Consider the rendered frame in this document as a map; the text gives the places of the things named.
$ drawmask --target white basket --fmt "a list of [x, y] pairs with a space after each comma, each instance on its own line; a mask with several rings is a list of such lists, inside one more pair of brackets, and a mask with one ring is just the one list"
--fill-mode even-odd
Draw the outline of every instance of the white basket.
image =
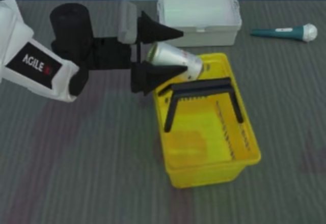
[[184, 32], [177, 47], [231, 46], [242, 20], [237, 0], [158, 0], [159, 22]]

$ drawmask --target white box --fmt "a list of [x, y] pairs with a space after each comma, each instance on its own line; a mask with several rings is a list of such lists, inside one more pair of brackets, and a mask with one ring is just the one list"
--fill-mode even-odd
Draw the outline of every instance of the white box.
[[237, 0], [158, 0], [159, 23], [184, 36], [167, 41], [177, 47], [231, 46], [241, 29]]

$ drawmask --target white microphone head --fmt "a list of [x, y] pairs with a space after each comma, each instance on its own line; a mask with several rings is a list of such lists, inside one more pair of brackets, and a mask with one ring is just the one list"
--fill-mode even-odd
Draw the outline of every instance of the white microphone head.
[[317, 35], [318, 35], [318, 30], [316, 26], [310, 23], [304, 25], [304, 36], [302, 39], [305, 42], [311, 42], [315, 40]]

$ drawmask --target table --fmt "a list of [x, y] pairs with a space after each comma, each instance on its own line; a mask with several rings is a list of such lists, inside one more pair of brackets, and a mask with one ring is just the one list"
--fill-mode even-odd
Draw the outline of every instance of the table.
[[[79, 1], [95, 36], [114, 36], [118, 2]], [[51, 10], [19, 1], [50, 47]], [[155, 2], [135, 2], [155, 17]], [[164, 170], [151, 96], [128, 71], [94, 71], [72, 104], [3, 81], [0, 220], [4, 224], [323, 223], [326, 220], [326, 2], [242, 1], [243, 26], [225, 52], [262, 152], [233, 182], [177, 190]], [[251, 37], [251, 28], [313, 23], [309, 44]]]

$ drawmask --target white can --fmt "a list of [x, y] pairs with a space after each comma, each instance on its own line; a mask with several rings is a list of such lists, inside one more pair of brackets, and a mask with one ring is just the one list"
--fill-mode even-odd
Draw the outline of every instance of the white can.
[[188, 69], [180, 75], [183, 80], [196, 80], [203, 69], [200, 57], [165, 42], [158, 42], [148, 52], [146, 61], [153, 65], [180, 65]]

